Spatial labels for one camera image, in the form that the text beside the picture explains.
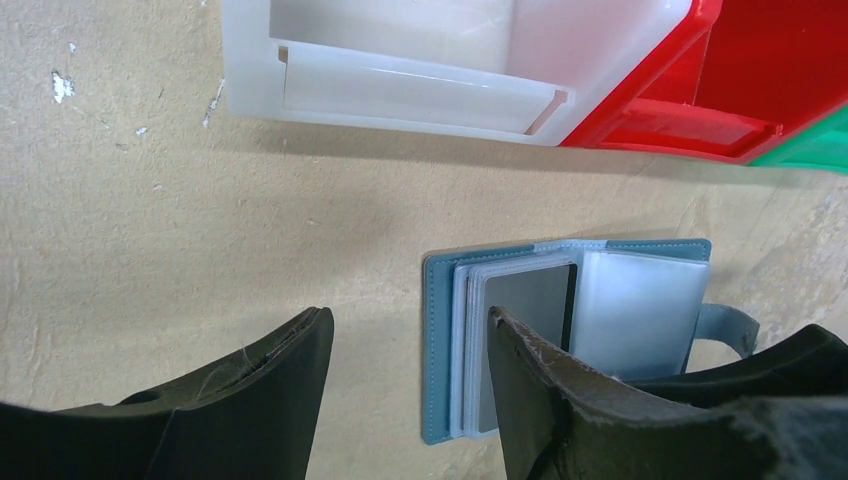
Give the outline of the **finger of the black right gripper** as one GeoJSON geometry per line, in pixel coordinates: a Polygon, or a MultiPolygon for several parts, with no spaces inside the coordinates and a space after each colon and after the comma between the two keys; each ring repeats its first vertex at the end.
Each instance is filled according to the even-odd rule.
{"type": "Polygon", "coordinates": [[[698,408],[749,397],[845,396],[847,344],[829,330],[810,324],[748,358],[629,385],[698,408]]]}

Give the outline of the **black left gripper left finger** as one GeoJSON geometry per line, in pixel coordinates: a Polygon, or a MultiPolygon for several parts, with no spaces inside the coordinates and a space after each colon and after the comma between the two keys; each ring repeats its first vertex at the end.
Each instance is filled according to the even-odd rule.
{"type": "Polygon", "coordinates": [[[259,340],[114,405],[1,407],[5,479],[302,479],[334,319],[310,307],[259,340]]]}

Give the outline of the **red plastic bin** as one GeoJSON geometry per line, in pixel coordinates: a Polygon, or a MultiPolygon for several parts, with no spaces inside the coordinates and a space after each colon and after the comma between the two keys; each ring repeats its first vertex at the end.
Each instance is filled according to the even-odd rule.
{"type": "Polygon", "coordinates": [[[696,1],[565,145],[746,165],[846,103],[845,1],[696,1]]]}

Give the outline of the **white plastic bin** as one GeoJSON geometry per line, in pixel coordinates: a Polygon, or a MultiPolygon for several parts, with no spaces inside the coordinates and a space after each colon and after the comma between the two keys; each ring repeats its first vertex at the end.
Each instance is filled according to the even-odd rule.
{"type": "Polygon", "coordinates": [[[237,115],[556,146],[689,1],[224,1],[237,115]]]}

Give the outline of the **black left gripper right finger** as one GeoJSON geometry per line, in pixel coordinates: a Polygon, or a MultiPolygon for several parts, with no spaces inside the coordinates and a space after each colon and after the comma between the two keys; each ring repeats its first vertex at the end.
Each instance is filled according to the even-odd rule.
{"type": "Polygon", "coordinates": [[[511,479],[843,479],[847,394],[713,408],[608,376],[501,307],[488,356],[511,479]]]}

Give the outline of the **blue card holder wallet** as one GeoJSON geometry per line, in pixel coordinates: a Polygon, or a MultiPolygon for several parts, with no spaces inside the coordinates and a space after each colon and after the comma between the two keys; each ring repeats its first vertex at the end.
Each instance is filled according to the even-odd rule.
{"type": "Polygon", "coordinates": [[[423,273],[422,438],[468,437],[463,428],[470,269],[522,257],[565,254],[577,265],[570,328],[560,346],[621,380],[681,374],[697,340],[741,357],[757,345],[746,313],[704,301],[710,241],[559,239],[427,255],[423,273]]]}

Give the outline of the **green plastic bin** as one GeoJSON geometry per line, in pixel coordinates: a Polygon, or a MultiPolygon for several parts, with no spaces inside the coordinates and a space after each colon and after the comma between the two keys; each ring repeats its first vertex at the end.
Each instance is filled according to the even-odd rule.
{"type": "Polygon", "coordinates": [[[751,167],[801,168],[847,173],[847,106],[750,163],[751,167]]]}

